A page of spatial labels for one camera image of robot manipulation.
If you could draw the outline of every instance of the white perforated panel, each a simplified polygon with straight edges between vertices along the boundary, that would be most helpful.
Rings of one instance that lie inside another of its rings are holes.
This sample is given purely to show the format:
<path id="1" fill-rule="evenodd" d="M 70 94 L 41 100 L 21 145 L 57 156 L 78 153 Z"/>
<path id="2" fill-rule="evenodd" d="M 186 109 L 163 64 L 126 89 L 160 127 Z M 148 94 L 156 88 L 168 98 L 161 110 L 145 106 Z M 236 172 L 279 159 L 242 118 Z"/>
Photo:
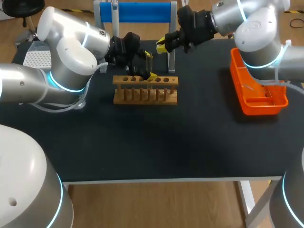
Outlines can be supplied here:
<path id="1" fill-rule="evenodd" d="M 24 66 L 40 69 L 50 69 L 52 67 L 52 59 L 50 51 L 29 51 L 27 52 Z"/>

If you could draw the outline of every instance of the blue handle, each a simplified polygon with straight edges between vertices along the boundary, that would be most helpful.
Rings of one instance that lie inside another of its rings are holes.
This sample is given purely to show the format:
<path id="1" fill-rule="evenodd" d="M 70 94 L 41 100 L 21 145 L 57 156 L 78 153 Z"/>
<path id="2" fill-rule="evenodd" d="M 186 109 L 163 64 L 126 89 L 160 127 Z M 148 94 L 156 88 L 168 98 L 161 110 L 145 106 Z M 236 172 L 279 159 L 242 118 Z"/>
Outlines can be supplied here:
<path id="1" fill-rule="evenodd" d="M 100 3 L 101 22 L 112 22 L 110 2 Z M 119 2 L 119 22 L 170 23 L 170 2 Z"/>

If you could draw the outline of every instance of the orange plastic basket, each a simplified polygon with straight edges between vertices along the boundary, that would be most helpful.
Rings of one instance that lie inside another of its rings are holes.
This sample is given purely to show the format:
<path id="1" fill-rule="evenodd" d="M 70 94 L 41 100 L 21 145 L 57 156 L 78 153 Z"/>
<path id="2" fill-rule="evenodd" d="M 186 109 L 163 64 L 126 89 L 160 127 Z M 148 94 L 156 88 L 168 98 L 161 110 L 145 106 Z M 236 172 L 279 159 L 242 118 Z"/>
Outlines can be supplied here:
<path id="1" fill-rule="evenodd" d="M 288 106 L 286 87 L 263 86 L 249 74 L 237 48 L 231 50 L 230 71 L 246 115 L 275 115 Z"/>

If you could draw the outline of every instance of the wooden test tube rack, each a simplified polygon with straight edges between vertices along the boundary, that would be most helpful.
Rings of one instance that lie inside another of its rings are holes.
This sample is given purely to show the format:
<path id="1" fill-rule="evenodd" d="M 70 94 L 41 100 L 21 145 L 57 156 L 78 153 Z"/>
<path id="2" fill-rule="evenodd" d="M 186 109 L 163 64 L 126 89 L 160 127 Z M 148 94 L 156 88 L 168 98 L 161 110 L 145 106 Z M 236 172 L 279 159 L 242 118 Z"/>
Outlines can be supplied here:
<path id="1" fill-rule="evenodd" d="M 113 84 L 117 85 L 113 100 L 115 105 L 177 105 L 178 77 L 157 76 L 153 80 L 144 80 L 140 76 L 114 76 Z M 139 88 L 130 89 L 122 86 Z M 169 88 L 158 89 L 157 86 Z"/>

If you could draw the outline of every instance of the wooden peg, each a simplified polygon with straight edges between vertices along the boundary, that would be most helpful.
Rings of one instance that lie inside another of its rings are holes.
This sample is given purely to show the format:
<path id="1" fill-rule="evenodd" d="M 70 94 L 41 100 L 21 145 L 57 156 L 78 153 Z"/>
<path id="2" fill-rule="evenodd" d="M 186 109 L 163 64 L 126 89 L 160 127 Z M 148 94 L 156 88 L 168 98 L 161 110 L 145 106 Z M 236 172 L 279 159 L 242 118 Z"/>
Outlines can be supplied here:
<path id="1" fill-rule="evenodd" d="M 143 88 L 141 88 L 140 90 L 140 94 L 139 94 L 139 100 L 141 101 L 143 98 Z"/>
<path id="2" fill-rule="evenodd" d="M 151 94 L 151 89 L 148 88 L 148 101 L 150 101 L 150 94 Z"/>
<path id="3" fill-rule="evenodd" d="M 118 94 L 121 93 L 121 90 L 122 90 L 121 84 L 117 84 L 117 91 L 118 91 Z"/>
<path id="4" fill-rule="evenodd" d="M 123 98 L 125 101 L 127 100 L 127 89 L 123 90 Z"/>
<path id="5" fill-rule="evenodd" d="M 132 88 L 132 100 L 134 100 L 135 89 Z"/>
<path id="6" fill-rule="evenodd" d="M 168 90 L 167 90 L 167 88 L 165 88 L 163 91 L 163 101 L 166 101 L 166 99 L 167 99 L 167 92 L 168 92 Z"/>
<path id="7" fill-rule="evenodd" d="M 170 91 L 170 94 L 174 94 L 174 90 L 175 90 L 175 86 L 171 86 L 171 91 Z"/>
<path id="8" fill-rule="evenodd" d="M 156 101 L 158 101 L 158 95 L 160 94 L 160 91 L 159 89 L 156 89 L 155 92 L 156 92 Z"/>

